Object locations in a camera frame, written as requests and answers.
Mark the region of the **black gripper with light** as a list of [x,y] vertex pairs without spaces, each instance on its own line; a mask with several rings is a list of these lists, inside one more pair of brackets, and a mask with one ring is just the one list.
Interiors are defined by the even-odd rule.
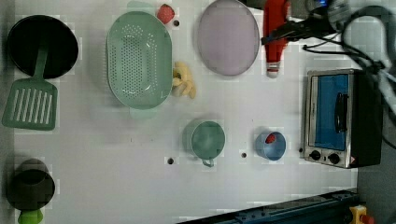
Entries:
[[303,21],[293,21],[291,29],[279,27],[272,31],[263,30],[261,39],[262,45],[267,45],[275,41],[287,41],[289,39],[307,39],[310,37],[325,37],[332,35],[335,30],[329,22],[328,9],[326,7],[318,7],[309,12],[308,18]]

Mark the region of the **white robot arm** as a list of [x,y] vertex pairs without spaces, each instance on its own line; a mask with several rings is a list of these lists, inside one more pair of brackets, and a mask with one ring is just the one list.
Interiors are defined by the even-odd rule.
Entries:
[[[377,18],[382,23],[385,29],[385,48],[391,61],[388,71],[380,61],[374,61],[363,51],[345,42],[348,25],[360,17]],[[344,55],[357,63],[365,73],[376,76],[375,81],[379,84],[382,97],[390,111],[395,113],[395,15],[391,11],[381,6],[367,6],[351,13],[344,0],[324,0],[324,4],[311,10],[304,21],[287,21],[284,15],[282,20],[261,39],[263,45],[281,39],[296,42],[311,37],[340,45]]]

